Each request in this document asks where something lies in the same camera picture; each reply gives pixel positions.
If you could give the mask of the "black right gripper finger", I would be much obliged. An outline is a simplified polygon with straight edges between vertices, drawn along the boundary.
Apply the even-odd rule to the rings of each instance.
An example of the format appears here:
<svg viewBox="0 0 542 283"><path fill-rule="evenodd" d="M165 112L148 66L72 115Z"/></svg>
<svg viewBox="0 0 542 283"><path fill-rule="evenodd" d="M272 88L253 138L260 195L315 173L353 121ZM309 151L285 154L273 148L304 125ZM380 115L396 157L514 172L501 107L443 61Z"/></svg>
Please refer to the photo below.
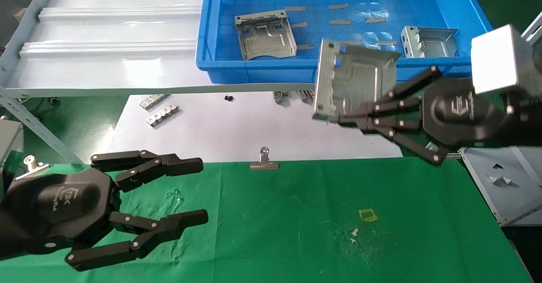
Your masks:
<svg viewBox="0 0 542 283"><path fill-rule="evenodd" d="M351 120L362 117L375 117L383 113L400 111L419 105L420 100L414 94L432 84L442 76L438 66L431 66L389 90L374 102L364 102L349 114L339 115L339 120Z"/></svg>
<svg viewBox="0 0 542 283"><path fill-rule="evenodd" d="M408 138L406 132L420 132L419 120L396 118L339 118L341 126L356 126L362 133L379 134L390 142L406 148L428 163L439 166L445 160L445 150L429 150L422 144Z"/></svg>

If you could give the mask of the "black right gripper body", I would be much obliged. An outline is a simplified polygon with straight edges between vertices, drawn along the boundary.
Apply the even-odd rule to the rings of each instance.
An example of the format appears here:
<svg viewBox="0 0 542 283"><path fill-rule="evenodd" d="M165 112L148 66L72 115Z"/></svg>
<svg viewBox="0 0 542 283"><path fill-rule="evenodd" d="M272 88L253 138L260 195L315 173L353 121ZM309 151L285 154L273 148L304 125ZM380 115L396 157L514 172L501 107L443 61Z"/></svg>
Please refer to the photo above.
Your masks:
<svg viewBox="0 0 542 283"><path fill-rule="evenodd" d="M422 128L446 147L495 141L508 115L474 92L472 79L443 77L422 94Z"/></svg>

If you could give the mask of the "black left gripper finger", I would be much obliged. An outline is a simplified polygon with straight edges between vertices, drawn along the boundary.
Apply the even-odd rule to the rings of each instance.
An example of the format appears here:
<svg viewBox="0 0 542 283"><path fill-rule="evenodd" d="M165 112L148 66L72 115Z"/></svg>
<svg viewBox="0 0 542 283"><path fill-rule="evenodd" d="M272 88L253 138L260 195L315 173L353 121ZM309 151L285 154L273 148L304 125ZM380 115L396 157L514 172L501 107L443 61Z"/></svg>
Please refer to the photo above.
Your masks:
<svg viewBox="0 0 542 283"><path fill-rule="evenodd" d="M119 172L116 187L129 192L162 176L182 176L203 171L201 158L180 159L176 154L155 154L148 150L95 154L91 167L102 172Z"/></svg>
<svg viewBox="0 0 542 283"><path fill-rule="evenodd" d="M72 250L65 262L76 271L112 266L143 259L161 243L179 240L186 228L205 225L209 217L206 210L195 210L169 215L160 220L147 219L122 212L112 212L109 223L117 231L133 233L133 241L124 241L82 250Z"/></svg>

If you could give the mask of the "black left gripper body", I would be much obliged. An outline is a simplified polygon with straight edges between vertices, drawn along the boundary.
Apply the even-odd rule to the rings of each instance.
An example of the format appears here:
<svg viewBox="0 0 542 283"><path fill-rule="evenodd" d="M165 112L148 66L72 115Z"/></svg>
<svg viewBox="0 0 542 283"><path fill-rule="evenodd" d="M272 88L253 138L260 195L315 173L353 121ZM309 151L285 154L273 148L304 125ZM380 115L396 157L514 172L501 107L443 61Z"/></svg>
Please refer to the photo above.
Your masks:
<svg viewBox="0 0 542 283"><path fill-rule="evenodd" d="M89 248L112 231L108 218L120 204L111 177L95 168L14 181L4 197L4 253Z"/></svg>

